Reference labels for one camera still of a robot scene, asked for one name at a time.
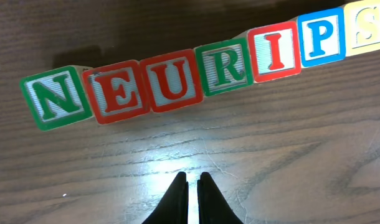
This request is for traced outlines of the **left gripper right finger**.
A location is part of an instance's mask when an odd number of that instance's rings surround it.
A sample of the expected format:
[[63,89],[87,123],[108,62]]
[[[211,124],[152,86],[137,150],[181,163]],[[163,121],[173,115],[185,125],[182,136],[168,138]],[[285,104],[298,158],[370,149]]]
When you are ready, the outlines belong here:
[[208,172],[197,181],[197,198],[200,224],[243,224]]

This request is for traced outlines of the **red U block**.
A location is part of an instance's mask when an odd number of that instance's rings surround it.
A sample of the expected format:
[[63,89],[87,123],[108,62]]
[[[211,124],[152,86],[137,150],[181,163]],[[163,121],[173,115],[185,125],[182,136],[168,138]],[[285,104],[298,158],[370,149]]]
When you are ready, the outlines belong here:
[[203,101],[199,70],[192,49],[143,59],[140,68],[153,112],[164,113]]

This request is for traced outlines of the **yellow block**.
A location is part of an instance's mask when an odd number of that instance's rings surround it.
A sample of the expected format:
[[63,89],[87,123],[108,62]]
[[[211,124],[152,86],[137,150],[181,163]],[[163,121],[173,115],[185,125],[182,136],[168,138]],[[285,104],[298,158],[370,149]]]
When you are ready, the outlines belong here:
[[380,50],[380,0],[365,0],[343,6],[346,56]]

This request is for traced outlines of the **blue P block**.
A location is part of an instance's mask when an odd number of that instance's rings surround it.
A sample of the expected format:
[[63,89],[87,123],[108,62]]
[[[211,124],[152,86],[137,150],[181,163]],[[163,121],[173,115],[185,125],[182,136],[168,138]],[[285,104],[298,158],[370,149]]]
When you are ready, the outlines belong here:
[[344,10],[340,7],[297,17],[302,67],[345,59]]

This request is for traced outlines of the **green N block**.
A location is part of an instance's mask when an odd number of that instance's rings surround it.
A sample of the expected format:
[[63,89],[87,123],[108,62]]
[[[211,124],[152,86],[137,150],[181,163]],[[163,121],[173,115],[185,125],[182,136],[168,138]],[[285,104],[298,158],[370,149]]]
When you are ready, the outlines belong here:
[[68,65],[21,79],[20,88],[42,131],[61,128],[93,116],[82,85],[90,67]]

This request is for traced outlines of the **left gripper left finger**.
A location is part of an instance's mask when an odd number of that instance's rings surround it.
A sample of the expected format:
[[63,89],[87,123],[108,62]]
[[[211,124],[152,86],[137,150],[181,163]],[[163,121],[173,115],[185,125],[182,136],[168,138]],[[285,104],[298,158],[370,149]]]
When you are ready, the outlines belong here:
[[152,213],[142,224],[188,224],[189,183],[178,172]]

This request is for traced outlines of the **green R block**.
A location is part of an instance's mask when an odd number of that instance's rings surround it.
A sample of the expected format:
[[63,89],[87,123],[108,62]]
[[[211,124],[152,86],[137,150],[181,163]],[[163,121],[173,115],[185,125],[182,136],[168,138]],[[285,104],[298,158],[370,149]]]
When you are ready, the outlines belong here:
[[205,96],[214,96],[254,84],[245,38],[201,45],[194,49]]

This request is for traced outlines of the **red I block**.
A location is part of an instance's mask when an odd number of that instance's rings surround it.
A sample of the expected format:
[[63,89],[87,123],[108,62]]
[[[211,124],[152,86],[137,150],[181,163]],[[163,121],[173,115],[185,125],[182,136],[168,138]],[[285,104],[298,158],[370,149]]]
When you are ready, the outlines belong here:
[[300,41],[295,21],[285,21],[246,30],[245,38],[255,83],[298,75],[302,71]]

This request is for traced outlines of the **red E block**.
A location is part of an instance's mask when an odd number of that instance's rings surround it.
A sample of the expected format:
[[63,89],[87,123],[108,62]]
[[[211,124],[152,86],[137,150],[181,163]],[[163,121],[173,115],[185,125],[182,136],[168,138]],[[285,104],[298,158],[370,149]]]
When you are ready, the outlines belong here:
[[151,111],[137,60],[86,70],[82,79],[99,124],[123,121]]

